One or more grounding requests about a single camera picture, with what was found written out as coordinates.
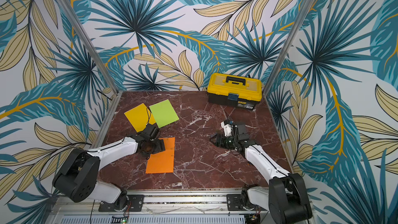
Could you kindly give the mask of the orange paper sheet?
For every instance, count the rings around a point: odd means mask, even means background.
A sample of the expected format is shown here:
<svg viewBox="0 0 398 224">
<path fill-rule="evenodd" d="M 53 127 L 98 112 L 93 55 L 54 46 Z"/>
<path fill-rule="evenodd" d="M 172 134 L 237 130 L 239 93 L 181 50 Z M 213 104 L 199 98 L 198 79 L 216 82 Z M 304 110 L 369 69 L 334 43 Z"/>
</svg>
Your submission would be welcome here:
<svg viewBox="0 0 398 224">
<path fill-rule="evenodd" d="M 147 162 L 146 174 L 173 173 L 175 137 L 162 138 L 165 151 L 150 156 Z"/>
</svg>

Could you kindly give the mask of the yellow paper sheet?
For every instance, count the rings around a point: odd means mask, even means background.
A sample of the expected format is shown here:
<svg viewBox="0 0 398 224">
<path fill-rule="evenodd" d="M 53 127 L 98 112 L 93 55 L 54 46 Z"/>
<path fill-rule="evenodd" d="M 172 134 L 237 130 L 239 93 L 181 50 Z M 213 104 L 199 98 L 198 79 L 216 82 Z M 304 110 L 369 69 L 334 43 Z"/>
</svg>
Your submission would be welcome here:
<svg viewBox="0 0 398 224">
<path fill-rule="evenodd" d="M 125 112 L 124 115 L 136 132 L 143 131 L 147 124 L 155 124 L 150 109 L 144 103 Z"/>
</svg>

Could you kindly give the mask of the green paper sheet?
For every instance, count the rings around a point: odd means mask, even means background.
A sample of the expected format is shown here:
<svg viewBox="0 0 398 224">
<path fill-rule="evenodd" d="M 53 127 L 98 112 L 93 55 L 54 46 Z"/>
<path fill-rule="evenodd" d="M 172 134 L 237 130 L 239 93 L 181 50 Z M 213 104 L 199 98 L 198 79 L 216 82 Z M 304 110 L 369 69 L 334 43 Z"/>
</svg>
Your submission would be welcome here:
<svg viewBox="0 0 398 224">
<path fill-rule="evenodd" d="M 179 117 L 169 100 L 153 104 L 149 108 L 159 128 L 179 120 Z"/>
</svg>

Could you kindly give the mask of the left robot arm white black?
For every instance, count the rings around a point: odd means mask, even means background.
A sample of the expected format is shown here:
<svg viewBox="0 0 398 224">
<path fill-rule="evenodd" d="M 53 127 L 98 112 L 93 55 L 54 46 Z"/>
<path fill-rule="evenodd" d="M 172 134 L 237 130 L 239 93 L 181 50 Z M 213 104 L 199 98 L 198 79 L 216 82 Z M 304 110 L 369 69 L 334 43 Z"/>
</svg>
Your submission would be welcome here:
<svg viewBox="0 0 398 224">
<path fill-rule="evenodd" d="M 165 151 L 164 141 L 158 138 L 160 129 L 147 124 L 143 131 L 114 143 L 83 150 L 75 148 L 68 155 L 52 185 L 75 203 L 85 199 L 102 201 L 122 209 L 127 203 L 125 190 L 97 180 L 99 171 L 107 165 L 133 154 L 149 158 L 152 154 Z"/>
</svg>

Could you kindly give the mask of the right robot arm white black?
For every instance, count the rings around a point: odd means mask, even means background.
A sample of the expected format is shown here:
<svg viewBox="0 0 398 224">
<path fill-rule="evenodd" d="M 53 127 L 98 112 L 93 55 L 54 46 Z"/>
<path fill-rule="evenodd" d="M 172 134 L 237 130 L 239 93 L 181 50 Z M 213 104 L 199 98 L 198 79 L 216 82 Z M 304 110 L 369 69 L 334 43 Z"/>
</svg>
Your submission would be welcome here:
<svg viewBox="0 0 398 224">
<path fill-rule="evenodd" d="M 255 140 L 251 139 L 244 123 L 225 120 L 222 132 L 210 138 L 216 147 L 236 151 L 253 165 L 268 183 L 268 188 L 249 185 L 241 193 L 227 195 L 230 211 L 255 211 L 253 223 L 259 223 L 262 209 L 268 211 L 277 224 L 310 221 L 313 211 L 303 177 L 290 173 L 274 161 Z"/>
</svg>

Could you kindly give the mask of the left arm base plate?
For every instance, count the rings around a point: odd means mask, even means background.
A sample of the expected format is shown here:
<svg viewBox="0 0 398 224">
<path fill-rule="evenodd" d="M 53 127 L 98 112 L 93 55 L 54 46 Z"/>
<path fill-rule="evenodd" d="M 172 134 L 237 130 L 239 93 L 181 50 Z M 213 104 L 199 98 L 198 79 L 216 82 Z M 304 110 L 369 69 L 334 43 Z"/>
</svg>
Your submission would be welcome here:
<svg viewBox="0 0 398 224">
<path fill-rule="evenodd" d="M 101 202 L 99 212 L 141 212 L 144 195 L 122 195 L 115 203 Z"/>
</svg>

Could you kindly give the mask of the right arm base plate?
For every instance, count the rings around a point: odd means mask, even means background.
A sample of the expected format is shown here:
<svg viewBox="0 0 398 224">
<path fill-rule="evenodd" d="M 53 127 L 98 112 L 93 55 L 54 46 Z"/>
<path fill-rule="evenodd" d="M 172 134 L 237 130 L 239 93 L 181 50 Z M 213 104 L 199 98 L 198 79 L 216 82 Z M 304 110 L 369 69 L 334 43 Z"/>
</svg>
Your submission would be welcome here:
<svg viewBox="0 0 398 224">
<path fill-rule="evenodd" d="M 249 202 L 247 197 L 244 197 L 242 194 L 228 194 L 227 195 L 227 207 L 228 211 L 264 211 L 265 208 L 262 208 L 258 205 L 254 205 Z"/>
</svg>

